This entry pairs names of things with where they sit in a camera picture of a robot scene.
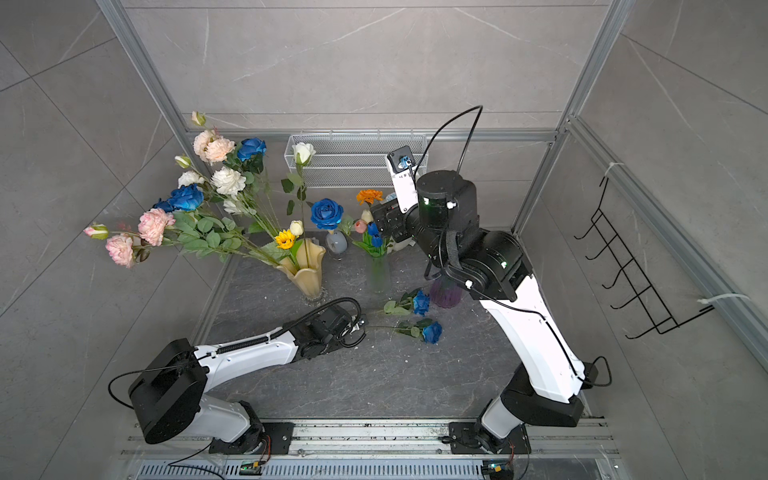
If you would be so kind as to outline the yellow wavy glass vase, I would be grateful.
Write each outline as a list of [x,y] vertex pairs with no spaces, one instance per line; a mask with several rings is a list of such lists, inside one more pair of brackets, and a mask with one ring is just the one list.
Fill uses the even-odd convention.
[[323,296],[322,260],[326,249],[314,239],[297,241],[289,254],[278,262],[277,269],[299,289],[308,302]]

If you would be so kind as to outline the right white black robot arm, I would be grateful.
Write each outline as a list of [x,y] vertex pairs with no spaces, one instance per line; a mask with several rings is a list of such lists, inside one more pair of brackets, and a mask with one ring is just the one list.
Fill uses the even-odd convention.
[[596,386],[599,370],[577,357],[551,319],[518,241],[480,226],[476,186],[457,171],[404,170],[391,179],[395,199],[372,209],[379,231],[414,240],[441,276],[480,302],[521,361],[476,422],[478,448],[500,452],[522,425],[576,426],[579,395]]

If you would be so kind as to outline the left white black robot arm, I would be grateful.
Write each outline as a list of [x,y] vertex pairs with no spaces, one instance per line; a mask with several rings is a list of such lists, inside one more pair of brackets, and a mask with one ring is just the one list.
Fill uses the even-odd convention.
[[341,297],[269,332],[227,343],[170,342],[128,389],[144,441],[156,445],[179,435],[208,437],[214,454],[265,451],[268,434],[246,401],[227,402],[210,390],[259,370],[354,348],[363,334],[359,302]]

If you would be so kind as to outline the blue rose picked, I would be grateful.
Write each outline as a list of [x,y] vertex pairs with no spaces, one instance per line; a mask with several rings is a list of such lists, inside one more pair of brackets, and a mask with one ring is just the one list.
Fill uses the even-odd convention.
[[425,316],[429,310],[430,298],[421,289],[415,289],[403,294],[399,300],[389,300],[383,306],[383,312],[387,315]]
[[438,321],[429,318],[416,322],[400,321],[395,326],[369,325],[369,328],[388,330],[426,344],[437,344],[443,333],[442,325]]

